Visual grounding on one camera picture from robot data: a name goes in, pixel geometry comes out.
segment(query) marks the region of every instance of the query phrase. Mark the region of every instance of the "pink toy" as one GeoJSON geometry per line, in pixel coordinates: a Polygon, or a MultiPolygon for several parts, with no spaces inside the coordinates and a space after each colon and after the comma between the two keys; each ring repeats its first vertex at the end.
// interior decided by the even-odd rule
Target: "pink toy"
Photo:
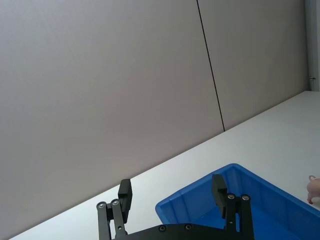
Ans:
{"type": "Polygon", "coordinates": [[[312,198],[320,197],[320,178],[316,178],[313,175],[309,176],[310,182],[306,186],[308,190],[308,202],[313,204],[312,198]]]}

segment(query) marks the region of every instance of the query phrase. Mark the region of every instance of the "white tabletop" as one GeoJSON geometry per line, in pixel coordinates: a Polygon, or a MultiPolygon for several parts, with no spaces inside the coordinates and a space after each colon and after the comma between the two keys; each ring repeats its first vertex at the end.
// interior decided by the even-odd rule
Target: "white tabletop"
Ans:
{"type": "MultiPolygon", "coordinates": [[[[130,234],[161,224],[155,212],[159,201],[230,163],[242,165],[306,202],[309,175],[320,177],[320,92],[303,92],[132,178],[133,198],[126,230],[130,234]]],[[[12,240],[98,240],[96,204],[117,198],[118,188],[12,240]]],[[[320,201],[313,206],[320,209],[320,201]]]]}

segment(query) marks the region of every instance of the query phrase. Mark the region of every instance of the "pink object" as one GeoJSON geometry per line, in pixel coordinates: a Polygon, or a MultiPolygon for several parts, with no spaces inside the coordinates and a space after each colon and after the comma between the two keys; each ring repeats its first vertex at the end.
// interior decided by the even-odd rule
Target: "pink object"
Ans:
{"type": "Polygon", "coordinates": [[[320,197],[320,178],[316,178],[313,175],[309,176],[310,182],[306,186],[308,190],[308,202],[313,204],[312,198],[320,197]]]}

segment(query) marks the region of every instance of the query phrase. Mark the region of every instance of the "blue plastic bin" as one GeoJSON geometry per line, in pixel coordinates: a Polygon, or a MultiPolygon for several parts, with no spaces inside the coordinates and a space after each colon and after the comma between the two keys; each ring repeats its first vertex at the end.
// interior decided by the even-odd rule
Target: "blue plastic bin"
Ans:
{"type": "Polygon", "coordinates": [[[212,196],[212,174],[223,176],[228,192],[251,196],[256,240],[320,240],[320,211],[238,164],[224,166],[159,202],[155,211],[162,223],[222,229],[225,222],[212,196]]]}

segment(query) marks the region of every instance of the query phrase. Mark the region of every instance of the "gray wall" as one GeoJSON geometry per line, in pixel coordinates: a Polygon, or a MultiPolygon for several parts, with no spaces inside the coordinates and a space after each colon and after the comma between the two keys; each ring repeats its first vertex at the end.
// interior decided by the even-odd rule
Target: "gray wall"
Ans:
{"type": "Polygon", "coordinates": [[[193,0],[0,1],[0,239],[223,131],[193,0]]]}
{"type": "Polygon", "coordinates": [[[229,129],[308,87],[303,0],[199,0],[229,129]]]}
{"type": "MultiPolygon", "coordinates": [[[[302,2],[199,1],[227,128],[305,89],[302,2]]],[[[3,0],[0,29],[1,240],[223,131],[195,0],[3,0]]]]}

